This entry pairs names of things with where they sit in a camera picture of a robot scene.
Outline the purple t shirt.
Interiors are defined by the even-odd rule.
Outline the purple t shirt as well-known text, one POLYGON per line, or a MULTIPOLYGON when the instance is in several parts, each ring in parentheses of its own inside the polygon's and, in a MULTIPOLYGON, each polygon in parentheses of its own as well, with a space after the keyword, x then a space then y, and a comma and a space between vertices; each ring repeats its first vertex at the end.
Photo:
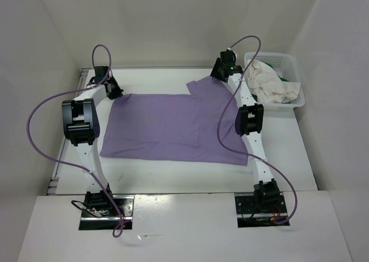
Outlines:
POLYGON ((111 107, 100 155, 155 161, 247 165, 231 92, 212 77, 188 94, 127 94, 111 107))

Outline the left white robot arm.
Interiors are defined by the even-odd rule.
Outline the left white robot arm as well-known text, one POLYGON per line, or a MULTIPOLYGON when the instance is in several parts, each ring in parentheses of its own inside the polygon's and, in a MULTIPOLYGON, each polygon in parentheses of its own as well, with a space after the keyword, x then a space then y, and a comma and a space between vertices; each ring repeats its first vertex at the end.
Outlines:
POLYGON ((93 217, 105 217, 114 212, 115 201, 107 196, 111 190, 97 149, 100 123, 96 107, 106 98, 122 97, 123 90, 109 67, 96 66, 94 71, 86 91, 62 102, 62 121, 64 136, 76 148, 87 180, 84 210, 93 217))

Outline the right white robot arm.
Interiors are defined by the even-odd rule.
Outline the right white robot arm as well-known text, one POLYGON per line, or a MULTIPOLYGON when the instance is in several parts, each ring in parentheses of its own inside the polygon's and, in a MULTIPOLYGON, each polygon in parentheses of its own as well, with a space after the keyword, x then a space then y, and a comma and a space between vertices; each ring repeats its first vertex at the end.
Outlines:
POLYGON ((220 52, 210 76, 223 82, 232 93, 232 100, 236 101, 235 131, 247 149, 247 156, 255 159, 253 206, 257 211, 265 212, 277 203, 280 190, 266 164, 261 139, 264 107, 254 100, 243 77, 242 67, 236 65, 233 51, 220 52))

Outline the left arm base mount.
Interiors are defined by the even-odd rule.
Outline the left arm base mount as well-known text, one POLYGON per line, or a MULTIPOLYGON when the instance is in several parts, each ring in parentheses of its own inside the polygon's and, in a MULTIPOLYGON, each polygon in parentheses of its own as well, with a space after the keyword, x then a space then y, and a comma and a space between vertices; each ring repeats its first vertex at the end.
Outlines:
MULTIPOLYGON (((133 228, 134 196, 117 196, 114 201, 123 215, 123 229, 133 228)), ((71 204, 81 211, 79 230, 113 230, 119 223, 120 217, 114 207, 95 209, 87 205, 86 201, 72 200, 71 204)))

